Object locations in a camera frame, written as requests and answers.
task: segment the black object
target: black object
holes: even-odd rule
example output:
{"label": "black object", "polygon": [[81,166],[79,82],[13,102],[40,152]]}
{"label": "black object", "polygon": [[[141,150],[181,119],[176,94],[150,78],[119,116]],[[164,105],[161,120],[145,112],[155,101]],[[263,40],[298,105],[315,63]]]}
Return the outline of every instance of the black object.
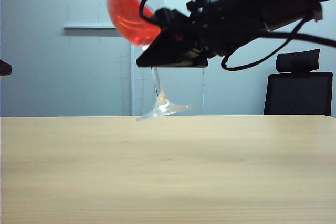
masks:
{"label": "black object", "polygon": [[[137,59],[139,67],[206,67],[208,58],[230,55],[258,37],[275,36],[269,32],[296,20],[322,19],[319,0],[194,0],[187,8],[189,17],[164,8],[153,18],[140,8],[140,15],[162,31]],[[284,36],[278,38],[295,38]]]}
{"label": "black object", "polygon": [[3,60],[0,60],[0,76],[9,76],[12,74],[12,66]]}
{"label": "black object", "polygon": [[279,54],[268,77],[264,115],[331,115],[332,72],[318,69],[319,49]]}

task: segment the wine glass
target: wine glass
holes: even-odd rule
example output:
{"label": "wine glass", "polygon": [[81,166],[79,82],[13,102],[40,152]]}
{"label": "wine glass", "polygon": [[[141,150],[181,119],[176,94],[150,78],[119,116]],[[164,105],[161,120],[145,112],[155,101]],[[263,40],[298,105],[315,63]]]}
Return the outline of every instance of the wine glass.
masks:
{"label": "wine glass", "polygon": [[[140,17],[139,7],[141,0],[107,0],[110,18],[120,34],[134,45],[146,50],[149,44],[159,35],[159,26],[151,24]],[[144,14],[152,17],[154,12],[161,8],[163,0],[148,0]],[[178,111],[191,109],[190,105],[176,105],[170,102],[163,90],[157,67],[152,67],[152,76],[155,84],[156,103],[147,114],[137,118],[143,120],[171,115]]]}

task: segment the wall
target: wall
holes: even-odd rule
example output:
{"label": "wall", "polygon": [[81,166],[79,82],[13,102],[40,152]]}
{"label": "wall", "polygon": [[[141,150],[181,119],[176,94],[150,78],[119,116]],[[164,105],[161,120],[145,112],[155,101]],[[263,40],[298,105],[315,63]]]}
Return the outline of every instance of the wall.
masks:
{"label": "wall", "polygon": [[[186,13],[187,1],[165,3]],[[64,23],[107,24],[104,0],[4,0],[1,5],[2,57],[14,65],[13,75],[2,79],[2,115],[128,115],[151,108],[151,73],[134,66],[138,50],[131,61],[130,44],[115,31],[62,28]],[[336,39],[335,5],[323,3],[324,20],[306,24],[302,32]],[[281,43],[255,40],[239,49],[229,65],[255,61]],[[293,41],[281,52],[315,48],[321,48],[319,71],[336,76],[333,48]],[[275,60],[241,72],[224,71],[221,57],[211,59],[205,69],[159,71],[167,96],[194,106],[181,114],[262,114]],[[335,105],[332,114],[336,116]]]}
{"label": "wall", "polygon": [[130,44],[113,30],[104,0],[3,0],[2,115],[128,115]]}

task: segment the table surface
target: table surface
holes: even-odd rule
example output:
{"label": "table surface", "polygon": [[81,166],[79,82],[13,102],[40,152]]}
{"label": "table surface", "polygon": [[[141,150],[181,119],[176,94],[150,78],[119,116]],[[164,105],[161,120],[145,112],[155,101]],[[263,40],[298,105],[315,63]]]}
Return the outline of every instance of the table surface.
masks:
{"label": "table surface", "polygon": [[1,118],[10,223],[336,223],[336,118]]}

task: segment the black chair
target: black chair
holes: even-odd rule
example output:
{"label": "black chair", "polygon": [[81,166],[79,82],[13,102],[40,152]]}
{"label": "black chair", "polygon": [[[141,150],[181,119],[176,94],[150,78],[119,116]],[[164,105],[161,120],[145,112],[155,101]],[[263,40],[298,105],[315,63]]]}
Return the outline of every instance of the black chair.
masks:
{"label": "black chair", "polygon": [[264,115],[331,114],[332,72],[319,68],[319,49],[279,54],[277,71],[268,77]]}

